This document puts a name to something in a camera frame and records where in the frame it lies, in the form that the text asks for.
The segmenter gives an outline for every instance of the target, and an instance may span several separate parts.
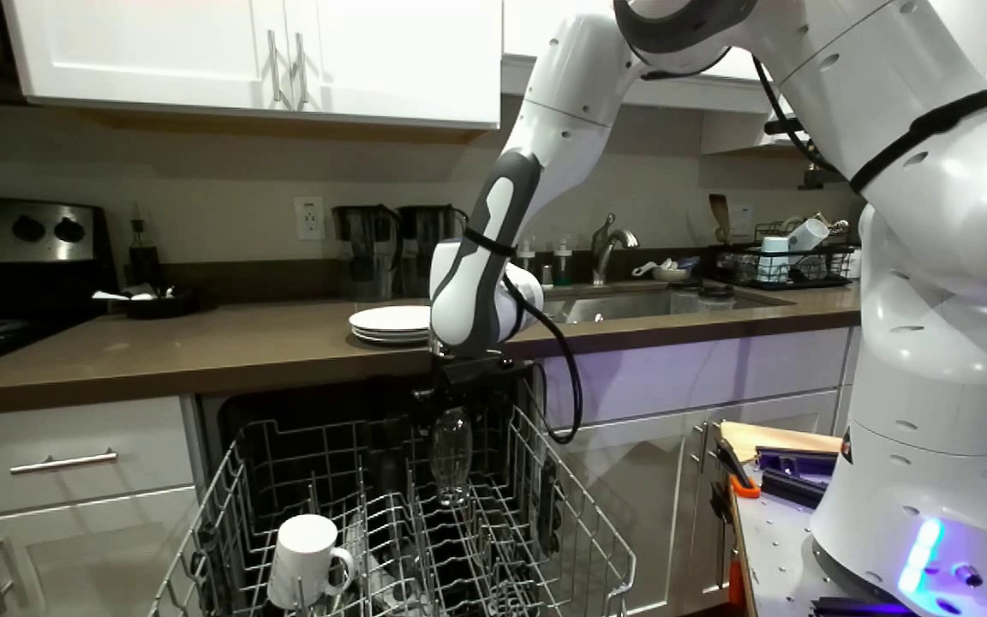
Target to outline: blue light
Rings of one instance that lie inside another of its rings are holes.
[[[905,569],[900,569],[900,576],[897,576],[897,590],[900,590],[905,596],[916,596],[917,580],[923,580],[926,569],[933,566],[933,553],[940,548],[940,539],[941,539],[941,520],[929,518],[929,520],[917,528],[917,535],[916,535],[916,540],[910,540],[910,548],[909,548],[909,561],[905,561]]]

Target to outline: dishwasher rack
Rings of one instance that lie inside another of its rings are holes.
[[[279,526],[319,510],[357,576],[291,617],[628,615],[638,560],[525,409],[474,416],[471,496],[445,508],[428,427],[404,418],[285,427],[227,448],[148,617],[271,617]]]

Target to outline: faucet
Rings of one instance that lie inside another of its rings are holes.
[[[610,230],[610,218],[608,218],[593,238],[593,257],[601,251],[601,259],[593,266],[593,287],[608,284],[608,259],[610,259],[610,251],[617,248],[638,248],[638,238],[632,230]]]

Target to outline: white plate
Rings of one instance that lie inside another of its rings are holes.
[[[428,339],[428,331],[367,331],[367,330],[348,330],[357,339],[372,343],[372,346],[418,346]]]
[[[428,306],[381,306],[348,314],[348,330],[377,336],[377,331],[402,331],[402,336],[424,336],[428,331]]]

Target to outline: backsplash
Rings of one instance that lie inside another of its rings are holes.
[[[99,202],[113,251],[127,254],[129,217],[154,230],[170,265],[347,257],[340,240],[298,240],[295,198],[457,202],[474,206],[506,134],[327,136],[298,122],[223,119],[185,131],[177,117],[139,122],[72,109],[0,105],[0,195]],[[617,212],[644,248],[713,240],[706,193],[755,206],[757,218],[793,212],[845,217],[844,187],[795,193],[801,166],[699,157],[699,112],[632,105],[587,185],[541,208],[527,230],[537,251],[587,238]]]

